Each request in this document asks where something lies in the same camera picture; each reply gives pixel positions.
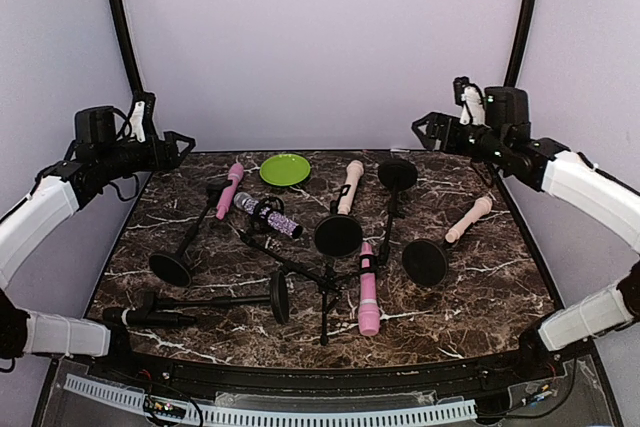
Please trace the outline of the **black round-base mic stand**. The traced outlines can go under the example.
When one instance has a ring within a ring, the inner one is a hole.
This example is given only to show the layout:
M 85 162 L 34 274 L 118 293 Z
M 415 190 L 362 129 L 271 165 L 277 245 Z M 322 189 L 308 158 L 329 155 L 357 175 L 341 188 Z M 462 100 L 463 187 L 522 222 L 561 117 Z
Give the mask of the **black round-base mic stand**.
M 174 252 L 156 251 L 149 257 L 149 268 L 160 280 L 175 287 L 186 288 L 192 283 L 193 267 L 185 260 L 185 252 L 198 236 L 200 226 L 220 200 L 224 189 L 231 185 L 229 180 L 217 181 L 206 186 L 207 201 L 196 220 L 184 234 Z

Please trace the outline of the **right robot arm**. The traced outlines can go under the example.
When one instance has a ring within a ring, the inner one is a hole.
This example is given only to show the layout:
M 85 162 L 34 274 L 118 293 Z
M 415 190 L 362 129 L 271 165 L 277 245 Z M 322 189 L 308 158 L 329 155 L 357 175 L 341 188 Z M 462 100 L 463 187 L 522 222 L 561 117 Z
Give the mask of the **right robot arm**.
M 633 251 L 639 249 L 639 193 L 551 138 L 531 136 L 529 99 L 515 87 L 480 89 L 454 82 L 458 117 L 431 112 L 412 132 L 428 151 L 488 163 L 537 192 L 560 199 L 600 222 Z M 588 338 L 623 330 L 639 320 L 639 267 L 612 285 L 535 323 L 510 360 L 521 381 L 534 379 L 557 352 Z

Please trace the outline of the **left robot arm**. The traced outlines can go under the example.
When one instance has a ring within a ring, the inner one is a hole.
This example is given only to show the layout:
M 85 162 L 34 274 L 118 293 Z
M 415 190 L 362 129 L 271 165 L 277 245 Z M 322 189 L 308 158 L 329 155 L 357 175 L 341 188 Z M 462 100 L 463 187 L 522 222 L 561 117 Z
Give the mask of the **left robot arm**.
M 177 168 L 196 145 L 193 138 L 174 131 L 157 134 L 153 108 L 144 101 L 136 102 L 118 124 L 122 114 L 112 106 L 77 112 L 75 138 L 65 157 L 42 169 L 32 189 L 2 217 L 3 288 L 43 240 L 106 186 L 142 172 Z M 102 357 L 103 368 L 120 383 L 134 382 L 141 374 L 140 359 L 122 345 L 111 345 L 107 326 L 19 308 L 3 294 L 1 357 L 13 362 L 26 354 Z

